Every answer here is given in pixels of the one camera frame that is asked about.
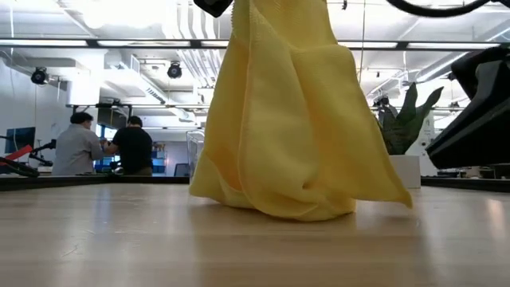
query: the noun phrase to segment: dark hair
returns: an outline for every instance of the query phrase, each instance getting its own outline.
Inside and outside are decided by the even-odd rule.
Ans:
[[[138,116],[130,116],[127,121],[128,124],[138,124],[140,127],[143,126],[142,119],[140,119]]]
[[[71,124],[82,124],[86,121],[93,121],[94,117],[86,112],[76,112],[71,116]]]

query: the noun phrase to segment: potted plant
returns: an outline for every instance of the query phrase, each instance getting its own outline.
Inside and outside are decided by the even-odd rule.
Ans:
[[[420,188],[421,174],[419,156],[406,155],[406,151],[418,138],[423,121],[441,97],[443,88],[434,90],[423,105],[416,107],[418,90],[416,83],[412,83],[406,92],[404,105],[397,115],[389,103],[380,104],[378,107],[379,127],[391,163],[407,188]]]

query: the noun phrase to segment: man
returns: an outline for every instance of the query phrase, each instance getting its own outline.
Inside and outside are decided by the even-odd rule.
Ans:
[[[94,118],[86,112],[71,116],[71,125],[57,138],[52,175],[93,173],[93,161],[102,159],[99,138],[90,130]]]
[[[152,138],[143,129],[142,120],[132,116],[127,127],[121,128],[110,144],[104,145],[109,155],[120,153],[120,165],[125,175],[152,176]]]

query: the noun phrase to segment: desk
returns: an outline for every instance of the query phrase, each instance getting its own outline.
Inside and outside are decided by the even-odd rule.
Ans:
[[[415,209],[360,202],[299,223],[186,185],[0,193],[4,286],[508,286],[510,197],[423,187]]]

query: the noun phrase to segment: yellow towel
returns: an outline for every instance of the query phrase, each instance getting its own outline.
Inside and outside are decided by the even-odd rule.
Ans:
[[[235,2],[190,193],[301,221],[412,206],[326,0]]]

